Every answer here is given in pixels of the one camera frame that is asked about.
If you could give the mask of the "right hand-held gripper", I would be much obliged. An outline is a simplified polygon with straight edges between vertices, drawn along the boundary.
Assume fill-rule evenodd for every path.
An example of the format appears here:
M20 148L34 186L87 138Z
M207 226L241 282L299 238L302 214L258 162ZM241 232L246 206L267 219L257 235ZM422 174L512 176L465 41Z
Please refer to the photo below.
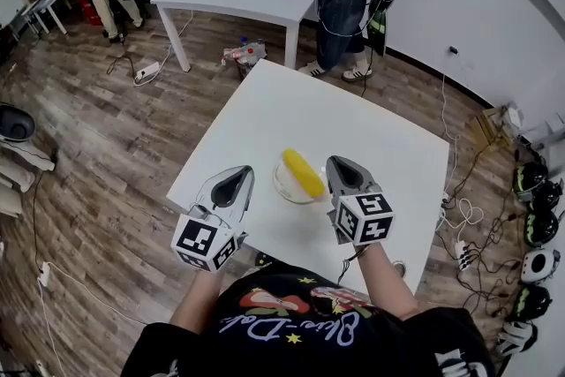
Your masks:
M337 242L365 246L386 239L395 213L369 170L332 155L327 160L326 176L333 206L328 217Z

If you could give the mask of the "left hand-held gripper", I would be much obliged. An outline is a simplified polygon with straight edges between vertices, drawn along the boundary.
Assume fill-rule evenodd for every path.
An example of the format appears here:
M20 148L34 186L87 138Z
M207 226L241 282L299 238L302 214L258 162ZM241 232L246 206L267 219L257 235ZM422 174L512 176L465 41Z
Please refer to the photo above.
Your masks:
M188 213L180 217L171 249L186 265L219 272L241 247L242 226L254 186L251 166L226 169L204 182Z

